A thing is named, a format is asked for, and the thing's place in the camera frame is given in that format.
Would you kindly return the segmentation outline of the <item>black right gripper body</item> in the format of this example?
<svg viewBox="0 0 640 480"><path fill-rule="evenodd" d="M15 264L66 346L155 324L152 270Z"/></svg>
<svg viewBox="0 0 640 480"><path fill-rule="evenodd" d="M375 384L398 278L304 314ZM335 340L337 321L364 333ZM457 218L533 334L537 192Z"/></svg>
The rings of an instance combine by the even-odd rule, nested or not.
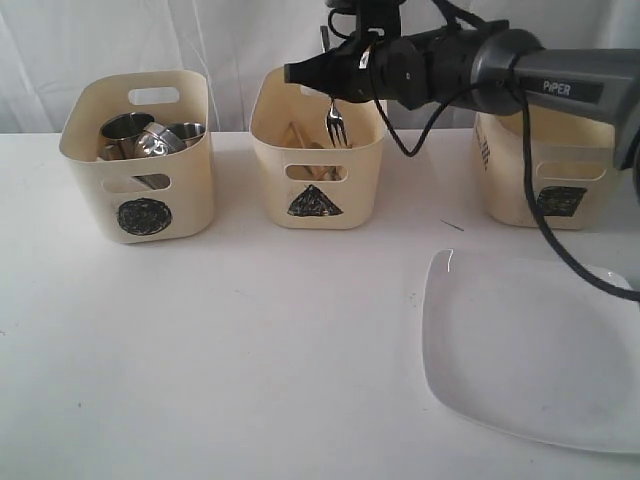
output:
<svg viewBox="0 0 640 480"><path fill-rule="evenodd" d="M376 57L383 42L377 34L352 34L325 53L285 64L283 80L350 103L372 101L374 93L383 100L381 60Z"/></svg>

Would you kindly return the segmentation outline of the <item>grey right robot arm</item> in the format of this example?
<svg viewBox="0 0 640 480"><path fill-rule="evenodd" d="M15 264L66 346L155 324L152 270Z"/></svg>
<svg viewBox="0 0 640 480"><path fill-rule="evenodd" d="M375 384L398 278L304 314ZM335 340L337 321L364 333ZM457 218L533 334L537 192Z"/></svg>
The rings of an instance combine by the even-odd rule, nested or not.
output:
<svg viewBox="0 0 640 480"><path fill-rule="evenodd" d="M546 49L529 31L494 21L396 38L353 34L285 65L284 80L350 103L393 100L408 110L437 102L509 116L525 98L612 126L614 168L639 170L636 49Z"/></svg>

